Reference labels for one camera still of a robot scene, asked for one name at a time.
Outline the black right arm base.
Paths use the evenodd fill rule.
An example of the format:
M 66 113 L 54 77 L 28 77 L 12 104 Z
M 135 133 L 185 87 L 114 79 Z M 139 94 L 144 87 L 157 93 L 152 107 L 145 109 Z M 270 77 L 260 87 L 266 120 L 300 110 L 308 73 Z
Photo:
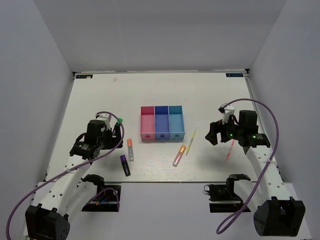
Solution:
M 234 192 L 236 181 L 251 179 L 246 174 L 230 174 L 224 184 L 206 184 L 203 191 L 209 196 L 210 213 L 235 213 L 244 201 Z

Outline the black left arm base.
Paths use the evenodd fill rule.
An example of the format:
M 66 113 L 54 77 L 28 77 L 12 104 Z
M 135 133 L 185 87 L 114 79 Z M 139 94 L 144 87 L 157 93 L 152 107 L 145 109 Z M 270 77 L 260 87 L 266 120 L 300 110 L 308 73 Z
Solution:
M 88 174 L 84 182 L 96 186 L 96 195 L 83 208 L 83 212 L 119 212 L 121 200 L 121 185 L 107 184 L 102 176 Z

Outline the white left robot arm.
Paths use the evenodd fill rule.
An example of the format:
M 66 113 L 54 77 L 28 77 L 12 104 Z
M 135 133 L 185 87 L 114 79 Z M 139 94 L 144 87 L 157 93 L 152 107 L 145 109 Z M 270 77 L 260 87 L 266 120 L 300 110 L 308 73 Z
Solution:
M 89 121 L 86 132 L 76 138 L 62 173 L 53 178 L 51 189 L 25 211 L 31 240 L 65 240 L 72 217 L 86 203 L 105 196 L 103 177 L 87 171 L 95 159 L 103 158 L 102 150 L 110 154 L 123 147 L 124 126 L 118 120 L 111 127 L 110 119 L 109 114 L 99 114 Z

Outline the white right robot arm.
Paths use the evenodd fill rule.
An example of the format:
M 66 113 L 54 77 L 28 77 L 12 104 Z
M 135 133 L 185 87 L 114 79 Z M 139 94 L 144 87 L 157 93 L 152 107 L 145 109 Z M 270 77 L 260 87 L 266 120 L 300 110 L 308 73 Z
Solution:
M 222 211 L 224 202 L 235 202 L 232 217 L 253 212 L 253 224 L 260 236 L 295 237 L 298 235 L 306 207 L 287 190 L 275 163 L 270 159 L 271 144 L 258 132 L 258 115 L 241 110 L 239 118 L 224 112 L 223 119 L 210 123 L 205 136 L 212 145 L 235 140 L 243 148 L 257 176 L 253 183 L 246 174 L 231 174 L 225 184 L 208 184 L 203 190 L 212 204 Z

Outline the orange cap white highlighter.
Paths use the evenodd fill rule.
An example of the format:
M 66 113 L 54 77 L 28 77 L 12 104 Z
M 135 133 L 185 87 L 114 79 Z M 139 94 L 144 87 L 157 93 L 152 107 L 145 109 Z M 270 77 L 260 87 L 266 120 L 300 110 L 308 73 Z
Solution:
M 127 139 L 128 158 L 130 162 L 134 161 L 133 142 L 131 138 Z

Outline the purple cap black highlighter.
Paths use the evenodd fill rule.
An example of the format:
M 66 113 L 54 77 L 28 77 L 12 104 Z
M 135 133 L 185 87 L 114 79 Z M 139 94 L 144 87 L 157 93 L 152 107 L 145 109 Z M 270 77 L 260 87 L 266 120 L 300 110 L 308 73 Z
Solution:
M 125 176 L 129 177 L 131 175 L 131 172 L 130 172 L 130 168 L 129 168 L 129 164 L 128 164 L 127 158 L 126 158 L 126 156 L 124 154 L 120 156 L 120 161 L 121 161 L 122 168 L 124 170 Z

